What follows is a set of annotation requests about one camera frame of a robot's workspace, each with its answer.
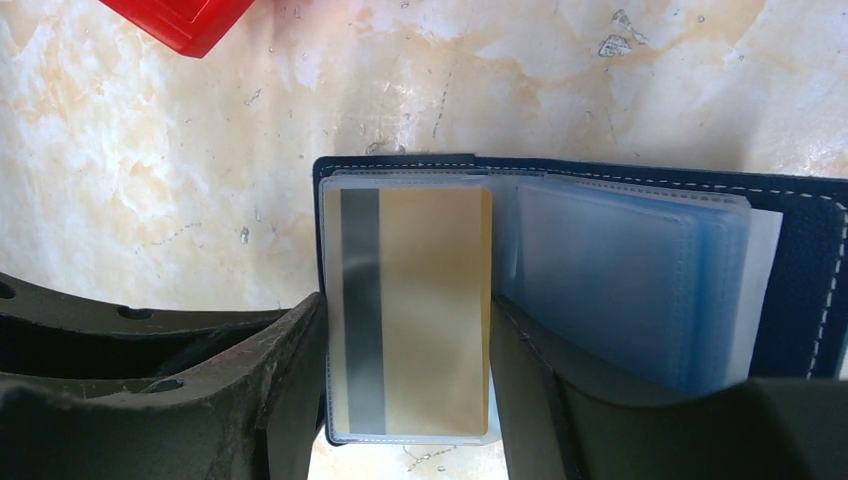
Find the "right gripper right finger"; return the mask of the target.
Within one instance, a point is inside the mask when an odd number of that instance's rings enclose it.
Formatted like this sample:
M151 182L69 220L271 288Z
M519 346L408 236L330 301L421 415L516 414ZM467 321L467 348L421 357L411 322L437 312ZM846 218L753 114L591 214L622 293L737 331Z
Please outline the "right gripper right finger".
M512 479L843 479L847 385L752 379L691 396L492 301L491 364Z

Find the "navy leather card holder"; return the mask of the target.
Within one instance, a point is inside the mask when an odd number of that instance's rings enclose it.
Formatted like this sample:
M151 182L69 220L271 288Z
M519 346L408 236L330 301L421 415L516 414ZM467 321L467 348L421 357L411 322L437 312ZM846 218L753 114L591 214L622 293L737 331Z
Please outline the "navy leather card holder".
M847 353L847 184L815 177L463 154L315 162L358 181L480 185L491 295L635 376L703 395L835 377Z

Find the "red plastic bin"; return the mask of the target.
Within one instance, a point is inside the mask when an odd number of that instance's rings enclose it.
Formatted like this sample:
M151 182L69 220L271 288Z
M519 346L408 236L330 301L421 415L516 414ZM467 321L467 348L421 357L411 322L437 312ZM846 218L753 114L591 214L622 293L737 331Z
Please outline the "red plastic bin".
M176 53L200 59L254 0L102 0L102 3Z

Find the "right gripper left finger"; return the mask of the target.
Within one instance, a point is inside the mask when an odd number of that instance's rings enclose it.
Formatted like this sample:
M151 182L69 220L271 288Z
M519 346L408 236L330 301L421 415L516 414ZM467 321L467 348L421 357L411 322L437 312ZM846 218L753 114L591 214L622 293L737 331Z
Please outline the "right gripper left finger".
M313 293L274 323L138 392L83 399L1 385L5 479L304 479L328 316Z

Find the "gold credit card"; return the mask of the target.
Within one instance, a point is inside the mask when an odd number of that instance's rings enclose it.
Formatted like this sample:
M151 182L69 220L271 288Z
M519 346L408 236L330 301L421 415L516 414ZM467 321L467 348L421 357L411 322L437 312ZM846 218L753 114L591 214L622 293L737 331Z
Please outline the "gold credit card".
M482 442L490 432L490 191L326 182L321 217L328 437Z

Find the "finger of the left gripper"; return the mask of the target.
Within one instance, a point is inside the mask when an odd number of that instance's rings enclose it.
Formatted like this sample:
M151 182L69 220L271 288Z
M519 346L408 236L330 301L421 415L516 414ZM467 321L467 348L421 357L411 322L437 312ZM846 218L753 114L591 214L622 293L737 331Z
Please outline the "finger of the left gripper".
M191 368L284 311L132 308L1 276L1 370L61 379L137 379Z

